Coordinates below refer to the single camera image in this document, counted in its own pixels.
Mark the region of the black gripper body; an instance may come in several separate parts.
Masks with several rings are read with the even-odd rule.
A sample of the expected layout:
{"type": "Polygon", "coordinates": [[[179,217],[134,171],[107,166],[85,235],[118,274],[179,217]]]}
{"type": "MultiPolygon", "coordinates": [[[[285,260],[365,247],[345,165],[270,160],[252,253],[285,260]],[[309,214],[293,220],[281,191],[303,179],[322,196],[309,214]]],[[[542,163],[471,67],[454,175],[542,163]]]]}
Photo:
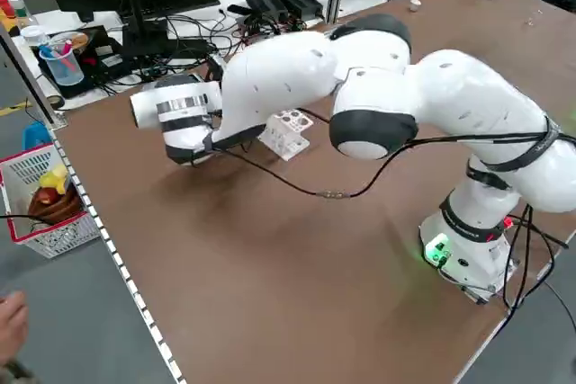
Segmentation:
{"type": "Polygon", "coordinates": [[[224,58],[217,54],[210,54],[206,59],[206,81],[221,82],[224,72],[224,58]]]}

